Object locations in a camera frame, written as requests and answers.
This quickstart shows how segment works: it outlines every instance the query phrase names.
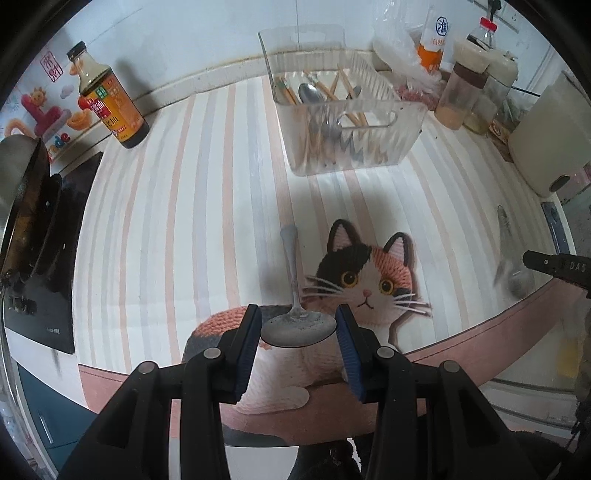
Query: blue gripper pad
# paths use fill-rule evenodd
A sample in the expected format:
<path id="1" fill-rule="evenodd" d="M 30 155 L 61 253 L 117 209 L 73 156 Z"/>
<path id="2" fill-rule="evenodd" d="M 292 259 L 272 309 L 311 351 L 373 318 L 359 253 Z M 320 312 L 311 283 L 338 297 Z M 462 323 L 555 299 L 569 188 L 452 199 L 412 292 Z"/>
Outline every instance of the blue gripper pad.
<path id="1" fill-rule="evenodd" d="M 353 392 L 353 395 L 355 395 L 359 401 L 363 402 L 366 391 L 362 382 L 361 359 L 355 348 L 352 332 L 350 331 L 347 319 L 352 319 L 353 322 L 355 322 L 355 325 L 356 320 L 348 305 L 340 305 L 336 309 L 335 319 L 336 337 L 339 341 L 340 354 L 343 356 L 349 388 Z"/>
<path id="2" fill-rule="evenodd" d="M 231 353 L 226 356 L 229 362 L 236 364 L 236 384 L 234 394 L 239 401 L 248 387 L 251 377 L 252 364 L 255 360 L 256 349 L 261 337 L 262 315 L 257 305 L 249 305 L 238 327 Z"/>

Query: frying pan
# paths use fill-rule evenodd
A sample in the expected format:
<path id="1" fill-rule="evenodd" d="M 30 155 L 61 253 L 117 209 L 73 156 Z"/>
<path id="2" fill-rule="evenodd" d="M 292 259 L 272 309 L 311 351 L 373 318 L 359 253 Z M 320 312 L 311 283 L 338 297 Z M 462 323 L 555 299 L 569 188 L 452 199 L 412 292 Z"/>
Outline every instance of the frying pan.
<path id="1" fill-rule="evenodd" d="M 49 179 L 43 142 L 10 135 L 0 142 L 0 280 L 12 282 L 31 243 L 42 186 Z"/>

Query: striped tablecloth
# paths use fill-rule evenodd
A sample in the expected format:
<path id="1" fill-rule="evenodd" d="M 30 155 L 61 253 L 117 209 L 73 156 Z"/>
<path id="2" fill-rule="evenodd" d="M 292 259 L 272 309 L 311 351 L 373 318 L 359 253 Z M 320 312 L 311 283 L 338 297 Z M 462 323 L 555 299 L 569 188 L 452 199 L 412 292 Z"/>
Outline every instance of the striped tablecloth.
<path id="1" fill-rule="evenodd" d="M 281 227 L 298 226 L 299 273 L 314 274 L 339 218 L 367 244 L 410 235 L 432 315 L 397 338 L 405 352 L 429 345 L 514 303 L 493 287 L 497 205 L 523 250 L 554 252 L 540 199 L 487 138 L 429 114 L 398 166 L 296 177 L 266 77 L 193 95 L 158 111 L 133 150 L 106 147 L 76 257 L 78 359 L 123 373 L 175 364 L 212 313 L 289 304 Z M 536 287 L 546 281 L 536 274 Z"/>

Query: blue cabinet door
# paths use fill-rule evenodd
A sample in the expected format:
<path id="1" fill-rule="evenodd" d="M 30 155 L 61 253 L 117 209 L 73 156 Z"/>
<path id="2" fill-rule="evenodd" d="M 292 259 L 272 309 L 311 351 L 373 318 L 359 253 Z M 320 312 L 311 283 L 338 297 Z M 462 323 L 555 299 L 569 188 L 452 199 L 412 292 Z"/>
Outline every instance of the blue cabinet door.
<path id="1" fill-rule="evenodd" d="M 66 460 L 68 460 L 68 457 L 72 453 L 72 450 L 74 450 L 74 447 L 77 443 L 78 442 L 73 442 L 66 445 L 61 445 L 59 447 L 47 449 L 47 454 L 49 455 L 49 458 L 51 458 L 51 461 L 58 472 L 61 470 L 61 467 L 64 466 Z"/>
<path id="2" fill-rule="evenodd" d="M 96 413 L 48 387 L 20 365 L 18 373 L 25 400 L 43 445 L 47 449 L 55 449 L 72 444 L 72 450 L 95 419 Z"/>

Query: gas stove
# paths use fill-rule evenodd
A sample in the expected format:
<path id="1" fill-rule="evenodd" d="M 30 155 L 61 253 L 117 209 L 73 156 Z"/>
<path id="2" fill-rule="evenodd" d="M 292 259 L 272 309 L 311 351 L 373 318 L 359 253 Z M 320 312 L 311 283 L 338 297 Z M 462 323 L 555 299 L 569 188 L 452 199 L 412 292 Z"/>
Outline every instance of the gas stove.
<path id="1" fill-rule="evenodd" d="M 82 216 L 99 167 L 98 153 L 43 186 L 30 249 L 4 301 L 7 328 L 35 342 L 74 353 L 72 283 Z"/>

